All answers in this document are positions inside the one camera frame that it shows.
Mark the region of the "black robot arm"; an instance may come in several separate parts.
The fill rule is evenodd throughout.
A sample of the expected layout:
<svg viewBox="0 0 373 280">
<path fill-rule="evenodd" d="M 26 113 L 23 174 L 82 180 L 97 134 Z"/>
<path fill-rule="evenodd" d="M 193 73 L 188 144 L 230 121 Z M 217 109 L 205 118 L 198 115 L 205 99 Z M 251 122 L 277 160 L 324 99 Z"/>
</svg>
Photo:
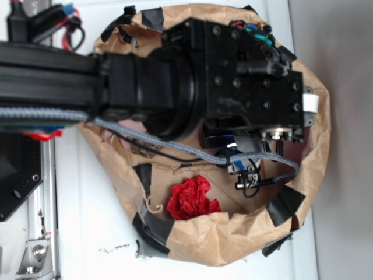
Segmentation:
<svg viewBox="0 0 373 280">
<path fill-rule="evenodd" d="M 269 28 L 238 29 L 188 19 L 163 34 L 147 57 L 77 55 L 1 44 L 1 130 L 51 132 L 92 121 L 140 121 L 165 140 L 246 132 L 300 141 L 316 109 Z"/>
</svg>

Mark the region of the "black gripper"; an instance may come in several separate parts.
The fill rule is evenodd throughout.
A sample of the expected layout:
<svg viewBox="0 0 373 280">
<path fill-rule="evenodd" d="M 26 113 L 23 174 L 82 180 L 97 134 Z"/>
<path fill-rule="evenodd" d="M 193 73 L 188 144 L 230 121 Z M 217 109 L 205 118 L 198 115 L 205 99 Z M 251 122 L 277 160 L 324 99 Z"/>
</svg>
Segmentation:
<svg viewBox="0 0 373 280">
<path fill-rule="evenodd" d="M 266 142 L 304 140 L 311 122 L 303 75 L 292 68 L 295 57 L 275 45 L 270 26 L 190 18 L 164 33 L 162 49 L 190 70 L 208 127 Z"/>
</svg>

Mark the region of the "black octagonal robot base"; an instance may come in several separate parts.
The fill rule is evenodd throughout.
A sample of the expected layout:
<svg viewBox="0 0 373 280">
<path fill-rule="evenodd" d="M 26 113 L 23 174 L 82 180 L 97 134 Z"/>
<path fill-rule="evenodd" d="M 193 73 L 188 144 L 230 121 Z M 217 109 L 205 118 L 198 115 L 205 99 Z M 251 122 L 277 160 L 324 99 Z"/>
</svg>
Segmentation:
<svg viewBox="0 0 373 280">
<path fill-rule="evenodd" d="M 1 133 L 1 222 L 6 222 L 41 184 L 41 153 L 40 141 Z"/>
</svg>

